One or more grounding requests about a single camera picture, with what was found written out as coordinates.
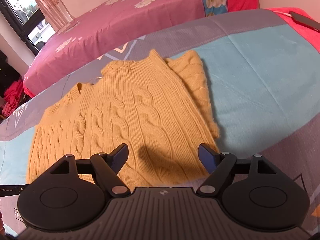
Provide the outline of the mustard cable-knit sweater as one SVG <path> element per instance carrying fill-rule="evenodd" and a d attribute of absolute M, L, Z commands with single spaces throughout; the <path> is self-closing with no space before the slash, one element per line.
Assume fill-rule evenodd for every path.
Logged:
<path fill-rule="evenodd" d="M 202 143 L 216 150 L 219 128 L 197 52 L 165 59 L 151 50 L 140 61 L 112 61 L 101 74 L 44 111 L 29 151 L 28 183 L 65 154 L 88 159 L 120 144 L 129 157 L 119 177 L 130 189 L 207 176 L 197 150 Z"/>

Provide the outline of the red clothes pile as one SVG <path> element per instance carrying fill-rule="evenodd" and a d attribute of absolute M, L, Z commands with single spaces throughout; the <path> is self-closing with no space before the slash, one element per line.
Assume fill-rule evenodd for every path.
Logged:
<path fill-rule="evenodd" d="M 20 78 L 14 81 L 4 92 L 4 103 L 1 105 L 1 117 L 7 118 L 19 106 L 24 96 L 23 81 Z"/>

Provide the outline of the grey and teal bedspread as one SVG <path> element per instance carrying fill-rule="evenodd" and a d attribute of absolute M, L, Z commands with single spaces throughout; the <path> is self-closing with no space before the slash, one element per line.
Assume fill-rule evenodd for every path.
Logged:
<path fill-rule="evenodd" d="M 96 82 L 113 60 L 145 58 L 151 49 L 176 58 L 195 50 L 207 74 L 219 148 L 260 153 L 303 186 L 319 232 L 319 34 L 258 9 L 202 18 L 136 38 L 109 51 L 16 109 L 1 123 L 1 184 L 25 184 L 34 127 L 76 83 Z"/>

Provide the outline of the black smartphone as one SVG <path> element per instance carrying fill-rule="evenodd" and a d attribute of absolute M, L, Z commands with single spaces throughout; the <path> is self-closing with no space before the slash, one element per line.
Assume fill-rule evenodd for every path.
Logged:
<path fill-rule="evenodd" d="M 309 17 L 303 16 L 299 13 L 296 13 L 294 11 L 289 11 L 289 14 L 291 15 L 293 22 L 295 22 L 296 24 L 302 25 L 306 28 L 319 32 L 319 28 L 320 28 L 319 22 Z"/>

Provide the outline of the pink lace curtain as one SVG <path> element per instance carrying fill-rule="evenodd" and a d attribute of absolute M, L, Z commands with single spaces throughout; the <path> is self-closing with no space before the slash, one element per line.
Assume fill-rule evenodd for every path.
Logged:
<path fill-rule="evenodd" d="M 59 30 L 74 20 L 62 0 L 35 1 L 54 30 Z"/>

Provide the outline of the pink floral quilt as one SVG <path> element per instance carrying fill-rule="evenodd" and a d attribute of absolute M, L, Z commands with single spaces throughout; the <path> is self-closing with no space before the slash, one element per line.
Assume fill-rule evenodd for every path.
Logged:
<path fill-rule="evenodd" d="M 23 78 L 24 92 L 35 96 L 106 53 L 122 59 L 135 38 L 227 11 L 227 0 L 107 1 L 66 24 L 46 42 Z"/>

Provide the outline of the dark framed window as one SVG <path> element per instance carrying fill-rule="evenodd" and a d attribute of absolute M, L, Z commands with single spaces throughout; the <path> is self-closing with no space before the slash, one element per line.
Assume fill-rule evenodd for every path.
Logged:
<path fill-rule="evenodd" d="M 34 55 L 55 34 L 36 0 L 1 0 L 1 13 Z"/>

